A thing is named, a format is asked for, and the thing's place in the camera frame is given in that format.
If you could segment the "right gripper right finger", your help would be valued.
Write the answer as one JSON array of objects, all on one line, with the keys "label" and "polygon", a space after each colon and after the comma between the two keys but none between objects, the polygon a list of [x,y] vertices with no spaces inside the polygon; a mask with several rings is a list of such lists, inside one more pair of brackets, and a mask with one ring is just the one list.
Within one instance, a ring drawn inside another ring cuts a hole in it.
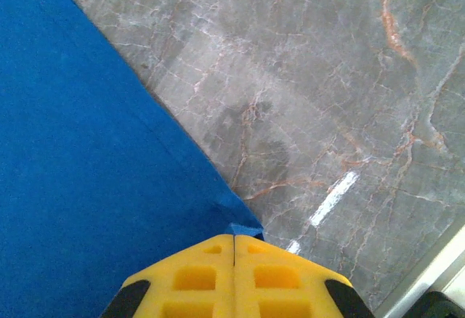
[{"label": "right gripper right finger", "polygon": [[343,275],[254,237],[235,237],[235,318],[374,318]]}]

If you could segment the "blue t-shirt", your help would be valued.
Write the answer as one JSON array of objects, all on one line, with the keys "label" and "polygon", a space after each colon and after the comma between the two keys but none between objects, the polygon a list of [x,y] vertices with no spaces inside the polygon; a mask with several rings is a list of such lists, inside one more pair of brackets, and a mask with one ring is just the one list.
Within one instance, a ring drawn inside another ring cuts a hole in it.
[{"label": "blue t-shirt", "polygon": [[0,318],[98,318],[130,275],[262,225],[73,0],[0,0]]}]

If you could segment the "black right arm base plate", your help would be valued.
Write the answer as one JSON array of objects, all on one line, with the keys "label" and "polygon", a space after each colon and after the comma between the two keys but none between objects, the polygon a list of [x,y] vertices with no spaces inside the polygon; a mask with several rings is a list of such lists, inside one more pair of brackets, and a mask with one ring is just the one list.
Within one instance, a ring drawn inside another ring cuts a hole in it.
[{"label": "black right arm base plate", "polygon": [[403,318],[465,318],[465,309],[445,294],[432,291],[423,294]]}]

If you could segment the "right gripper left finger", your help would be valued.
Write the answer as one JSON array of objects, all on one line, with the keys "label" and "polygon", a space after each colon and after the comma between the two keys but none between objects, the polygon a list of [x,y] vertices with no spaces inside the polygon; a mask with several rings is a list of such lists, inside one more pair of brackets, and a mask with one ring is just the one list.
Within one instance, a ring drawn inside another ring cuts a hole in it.
[{"label": "right gripper left finger", "polygon": [[234,237],[217,235],[128,277],[101,318],[233,318]]}]

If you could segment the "aluminium mounting rail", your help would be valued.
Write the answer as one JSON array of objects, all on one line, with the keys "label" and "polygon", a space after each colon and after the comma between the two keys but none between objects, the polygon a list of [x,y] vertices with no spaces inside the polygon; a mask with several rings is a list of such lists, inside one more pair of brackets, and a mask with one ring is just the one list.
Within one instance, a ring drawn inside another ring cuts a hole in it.
[{"label": "aluminium mounting rail", "polygon": [[465,221],[455,221],[375,310],[401,318],[427,291],[442,290],[465,269]]}]

